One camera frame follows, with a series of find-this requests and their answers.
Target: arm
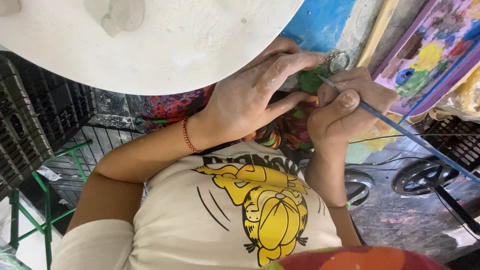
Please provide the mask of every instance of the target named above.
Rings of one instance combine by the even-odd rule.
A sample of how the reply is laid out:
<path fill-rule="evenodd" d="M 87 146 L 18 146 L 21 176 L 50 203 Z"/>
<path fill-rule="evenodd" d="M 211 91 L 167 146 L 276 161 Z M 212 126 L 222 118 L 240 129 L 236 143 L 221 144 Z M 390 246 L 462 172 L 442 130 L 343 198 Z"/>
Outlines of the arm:
<path fill-rule="evenodd" d="M 301 52 L 293 40 L 277 38 L 244 68 L 217 83 L 206 108 L 188 119 L 191 144 L 204 150 L 240 139 L 292 109 L 306 93 L 295 92 L 270 105 L 268 101 L 289 75 L 322 62 L 318 53 Z M 68 231 L 102 219 L 132 224 L 143 182 L 191 153 L 181 123 L 110 151 L 90 174 Z"/>
<path fill-rule="evenodd" d="M 344 173 L 348 140 L 378 120 L 357 108 L 360 98 L 385 114 L 396 102 L 397 95 L 374 83 L 365 68 L 338 73 L 331 80 L 343 92 L 339 95 L 326 84 L 318 90 L 320 109 L 308 121 L 308 132 L 315 151 L 307 166 L 305 180 L 327 205 L 342 245 L 360 245 L 345 206 Z"/>

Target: blue painted wall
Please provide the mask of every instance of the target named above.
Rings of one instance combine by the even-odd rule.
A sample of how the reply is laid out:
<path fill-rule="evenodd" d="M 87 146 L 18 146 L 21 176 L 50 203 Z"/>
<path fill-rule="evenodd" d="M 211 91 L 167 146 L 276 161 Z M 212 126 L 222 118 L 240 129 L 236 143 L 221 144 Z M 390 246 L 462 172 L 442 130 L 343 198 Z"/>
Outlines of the blue painted wall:
<path fill-rule="evenodd" d="M 331 51 L 354 3 L 355 0 L 305 0 L 280 36 L 294 39 L 301 49 Z"/>

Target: red bracelet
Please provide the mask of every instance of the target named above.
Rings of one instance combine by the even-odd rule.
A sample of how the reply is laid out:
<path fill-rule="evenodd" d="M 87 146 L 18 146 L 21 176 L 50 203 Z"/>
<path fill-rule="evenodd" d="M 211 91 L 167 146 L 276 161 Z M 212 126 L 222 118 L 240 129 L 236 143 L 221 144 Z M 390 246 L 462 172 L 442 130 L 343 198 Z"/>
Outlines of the red bracelet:
<path fill-rule="evenodd" d="M 188 139 L 187 130 L 185 129 L 185 127 L 187 126 L 187 119 L 188 117 L 185 117 L 185 119 L 181 121 L 181 127 L 183 129 L 183 138 L 185 139 L 185 142 L 187 143 L 188 148 L 190 148 L 190 150 L 192 150 L 194 153 L 201 153 L 201 151 L 198 151 L 197 149 L 195 149 L 195 147 L 192 146 L 192 144 L 190 143 L 190 140 Z"/>

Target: key ring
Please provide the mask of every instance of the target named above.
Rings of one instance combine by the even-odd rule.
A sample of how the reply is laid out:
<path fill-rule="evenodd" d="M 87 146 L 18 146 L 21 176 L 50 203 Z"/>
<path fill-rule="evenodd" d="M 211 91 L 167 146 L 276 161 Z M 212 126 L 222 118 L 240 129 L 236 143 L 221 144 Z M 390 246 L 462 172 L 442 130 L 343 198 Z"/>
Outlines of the key ring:
<path fill-rule="evenodd" d="M 348 66 L 350 66 L 350 57 L 348 56 L 348 54 L 344 53 L 344 52 L 336 52 L 334 54 L 330 54 L 330 55 L 327 55 L 325 57 L 325 62 L 327 63 L 327 69 L 335 74 L 335 71 L 332 69 L 332 62 L 333 60 L 335 59 L 338 59 L 342 56 L 345 56 L 347 58 L 347 63 L 345 64 L 345 66 L 343 67 L 343 69 L 347 69 Z"/>

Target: white round tabletop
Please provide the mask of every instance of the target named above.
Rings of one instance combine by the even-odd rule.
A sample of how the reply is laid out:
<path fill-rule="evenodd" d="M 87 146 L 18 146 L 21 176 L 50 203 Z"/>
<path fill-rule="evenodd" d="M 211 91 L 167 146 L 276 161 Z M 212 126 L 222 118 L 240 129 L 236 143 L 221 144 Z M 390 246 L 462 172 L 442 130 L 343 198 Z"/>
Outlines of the white round tabletop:
<path fill-rule="evenodd" d="M 126 94 L 167 95 L 234 73 L 287 25 L 303 0 L 145 0 L 142 25 L 110 37 L 108 0 L 20 0 L 0 44 L 61 76 Z"/>

